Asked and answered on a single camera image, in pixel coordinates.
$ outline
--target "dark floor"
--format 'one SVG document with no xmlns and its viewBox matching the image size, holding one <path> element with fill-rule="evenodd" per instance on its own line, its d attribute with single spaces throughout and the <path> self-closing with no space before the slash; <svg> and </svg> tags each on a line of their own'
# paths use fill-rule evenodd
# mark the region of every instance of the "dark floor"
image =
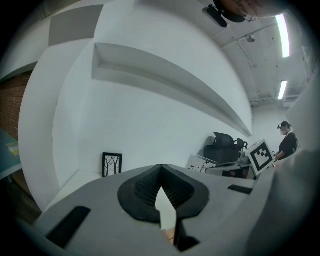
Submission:
<svg viewBox="0 0 320 256">
<path fill-rule="evenodd" d="M 13 218 L 32 225 L 42 212 L 29 191 L 23 171 L 17 171 L 11 177 L 11 183 L 7 178 L 0 180 L 1 190 L 5 193 L 9 203 L 3 210 Z"/>
</svg>

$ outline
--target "ceiling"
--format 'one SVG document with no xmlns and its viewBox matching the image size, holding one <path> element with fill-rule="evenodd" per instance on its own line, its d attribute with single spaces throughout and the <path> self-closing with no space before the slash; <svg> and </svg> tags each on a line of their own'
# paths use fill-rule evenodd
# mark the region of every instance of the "ceiling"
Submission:
<svg viewBox="0 0 320 256">
<path fill-rule="evenodd" d="M 293 15 L 285 13 L 290 56 L 282 58 L 280 32 L 274 17 L 243 23 L 225 19 L 230 29 L 223 29 L 202 13 L 205 6 L 214 4 L 213 0 L 148 0 L 147 2 L 179 14 L 211 37 L 236 69 L 252 106 L 270 101 L 278 103 L 283 80 L 288 81 L 284 101 L 288 96 L 295 99 L 305 88 L 302 38 Z M 255 42 L 248 42 L 246 35 L 254 35 Z"/>
</svg>

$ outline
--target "desk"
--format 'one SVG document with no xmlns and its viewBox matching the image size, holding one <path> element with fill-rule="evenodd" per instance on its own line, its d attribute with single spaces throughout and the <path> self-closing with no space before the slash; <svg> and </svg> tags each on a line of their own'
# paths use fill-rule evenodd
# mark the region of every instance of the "desk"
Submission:
<svg viewBox="0 0 320 256">
<path fill-rule="evenodd" d="M 13 137 L 0 129 L 0 180 L 22 169 L 20 156 L 14 156 L 6 146 L 15 142 Z"/>
</svg>

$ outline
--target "tree artwork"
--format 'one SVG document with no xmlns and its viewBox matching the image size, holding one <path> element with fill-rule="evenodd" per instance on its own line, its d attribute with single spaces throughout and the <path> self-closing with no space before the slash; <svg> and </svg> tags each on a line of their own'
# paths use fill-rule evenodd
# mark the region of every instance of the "tree artwork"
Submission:
<svg viewBox="0 0 320 256">
<path fill-rule="evenodd" d="M 102 177 L 108 177 L 121 173 L 122 154 L 103 153 Z"/>
</svg>

